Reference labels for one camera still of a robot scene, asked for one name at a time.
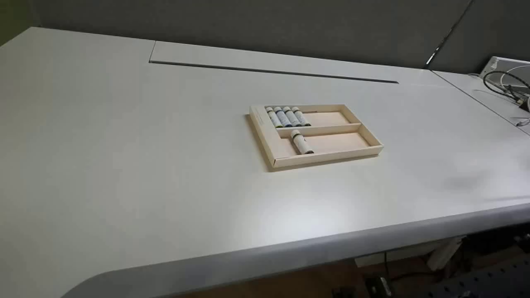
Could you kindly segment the wooden two-compartment tray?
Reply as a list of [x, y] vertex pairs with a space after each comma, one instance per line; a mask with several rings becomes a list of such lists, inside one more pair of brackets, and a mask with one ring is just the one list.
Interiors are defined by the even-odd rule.
[[[269, 170], [307, 167], [362, 157], [375, 157], [382, 142], [344, 106], [298, 106], [311, 125], [274, 127], [266, 106], [248, 112]], [[299, 154], [291, 132], [299, 130], [312, 154]]]

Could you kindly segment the white power strip under table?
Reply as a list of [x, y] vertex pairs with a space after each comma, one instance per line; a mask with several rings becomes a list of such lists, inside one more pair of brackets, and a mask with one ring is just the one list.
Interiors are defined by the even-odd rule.
[[462, 236], [450, 238], [440, 246], [437, 246], [432, 255], [427, 258], [427, 266], [432, 271], [442, 269], [448, 260], [453, 256], [453, 253], [460, 248], [462, 245]]

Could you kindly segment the grey partition panel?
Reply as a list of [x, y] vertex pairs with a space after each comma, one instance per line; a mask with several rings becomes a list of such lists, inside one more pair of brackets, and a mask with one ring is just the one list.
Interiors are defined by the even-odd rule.
[[530, 0], [28, 0], [46, 28], [471, 72], [530, 58]]

